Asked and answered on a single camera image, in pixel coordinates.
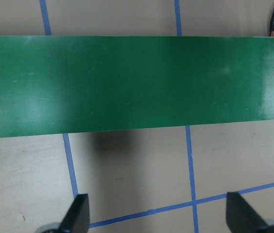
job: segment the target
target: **green surface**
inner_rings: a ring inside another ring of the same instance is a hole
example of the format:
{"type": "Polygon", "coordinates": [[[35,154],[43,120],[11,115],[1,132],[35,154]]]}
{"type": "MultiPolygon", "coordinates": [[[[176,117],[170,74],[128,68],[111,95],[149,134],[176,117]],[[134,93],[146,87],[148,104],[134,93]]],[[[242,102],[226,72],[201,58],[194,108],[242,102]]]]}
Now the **green surface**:
{"type": "Polygon", "coordinates": [[[0,36],[0,137],[274,119],[274,38],[0,36]]]}

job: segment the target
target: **beige surface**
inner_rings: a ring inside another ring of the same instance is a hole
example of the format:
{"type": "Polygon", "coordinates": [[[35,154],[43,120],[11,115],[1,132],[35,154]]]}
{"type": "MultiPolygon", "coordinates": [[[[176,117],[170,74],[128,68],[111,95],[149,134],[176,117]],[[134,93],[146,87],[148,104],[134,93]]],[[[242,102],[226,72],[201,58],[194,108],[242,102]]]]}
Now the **beige surface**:
{"type": "Polygon", "coordinates": [[[89,229],[89,233],[193,233],[192,208],[163,212],[89,229]]]}
{"type": "Polygon", "coordinates": [[[0,138],[0,232],[61,221],[72,200],[61,135],[0,138]]]}
{"type": "Polygon", "coordinates": [[[53,35],[177,35],[172,0],[48,0],[53,35]]]}
{"type": "MultiPolygon", "coordinates": [[[[274,219],[274,188],[261,190],[243,197],[264,219],[274,219]]],[[[198,205],[199,232],[230,233],[225,222],[226,199],[198,205]]]]}
{"type": "Polygon", "coordinates": [[[0,0],[0,35],[44,35],[38,0],[0,0]]]}
{"type": "Polygon", "coordinates": [[[184,127],[70,134],[91,222],[191,201],[184,127]]]}
{"type": "Polygon", "coordinates": [[[191,127],[197,199],[274,182],[274,120],[191,127]]]}
{"type": "Polygon", "coordinates": [[[180,0],[184,36],[268,36],[274,0],[180,0]]]}

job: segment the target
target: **green board edge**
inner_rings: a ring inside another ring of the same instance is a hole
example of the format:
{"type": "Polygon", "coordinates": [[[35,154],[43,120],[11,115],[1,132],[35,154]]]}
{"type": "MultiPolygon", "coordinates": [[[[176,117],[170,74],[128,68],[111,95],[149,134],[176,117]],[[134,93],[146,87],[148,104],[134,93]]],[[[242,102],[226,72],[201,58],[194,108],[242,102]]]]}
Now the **green board edge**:
{"type": "Polygon", "coordinates": [[[0,137],[274,119],[274,38],[0,36],[0,137]]]}

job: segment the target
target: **blue grid line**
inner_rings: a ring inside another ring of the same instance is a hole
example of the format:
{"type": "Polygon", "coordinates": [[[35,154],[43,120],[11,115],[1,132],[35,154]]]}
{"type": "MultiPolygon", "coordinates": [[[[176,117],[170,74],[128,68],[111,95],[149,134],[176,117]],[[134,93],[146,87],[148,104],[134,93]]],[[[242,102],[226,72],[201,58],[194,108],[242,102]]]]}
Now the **blue grid line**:
{"type": "Polygon", "coordinates": [[[177,36],[182,36],[180,2],[179,0],[174,0],[174,1],[175,1],[177,36]]]}
{"type": "Polygon", "coordinates": [[[46,7],[46,0],[40,0],[40,7],[41,7],[45,35],[51,35],[49,18],[48,18],[48,9],[46,7]]]}
{"type": "MultiPolygon", "coordinates": [[[[264,184],[264,185],[257,186],[257,187],[242,189],[242,190],[239,190],[238,192],[241,194],[246,194],[246,193],[252,193],[252,192],[256,192],[256,191],[260,191],[260,190],[264,190],[264,189],[268,189],[268,188],[274,188],[274,183],[269,183],[269,184],[264,184]]],[[[210,201],[214,201],[214,200],[221,200],[221,199],[225,199],[225,198],[226,198],[226,194],[220,194],[220,195],[213,196],[213,197],[199,199],[199,200],[196,200],[195,202],[190,201],[190,202],[185,202],[185,203],[176,204],[176,205],[170,205],[170,206],[166,206],[166,207],[162,207],[162,208],[158,208],[158,209],[148,210],[148,211],[144,211],[144,212],[140,212],[140,213],[136,213],[136,214],[132,214],[132,215],[116,217],[116,218],[112,218],[112,219],[108,219],[108,220],[104,220],[104,221],[100,221],[100,222],[94,222],[94,223],[90,224],[90,228],[102,227],[102,226],[110,225],[110,224],[113,224],[116,222],[122,222],[122,221],[126,221],[126,220],[131,220],[134,218],[145,217],[148,215],[154,215],[154,214],[171,211],[171,210],[176,210],[176,209],[181,209],[181,208],[185,208],[185,207],[189,207],[189,206],[193,207],[193,205],[199,205],[202,203],[206,203],[206,202],[210,202],[210,201]]]]}
{"type": "Polygon", "coordinates": [[[74,171],[74,166],[73,166],[73,159],[72,159],[69,135],[67,133],[64,133],[63,138],[64,138],[64,149],[65,149],[65,154],[67,157],[71,187],[72,187],[73,197],[75,198],[77,196],[77,194],[79,193],[79,191],[78,191],[77,180],[75,178],[75,171],[74,171]]]}
{"type": "Polygon", "coordinates": [[[198,214],[197,214],[197,205],[196,205],[195,177],[194,177],[194,166],[193,166],[193,153],[192,153],[192,141],[191,141],[191,128],[190,128],[190,126],[185,126],[185,133],[186,133],[186,145],[187,145],[187,154],[188,154],[188,162],[189,162],[191,196],[192,196],[192,203],[193,203],[192,207],[193,207],[194,232],[199,233],[198,214]]]}

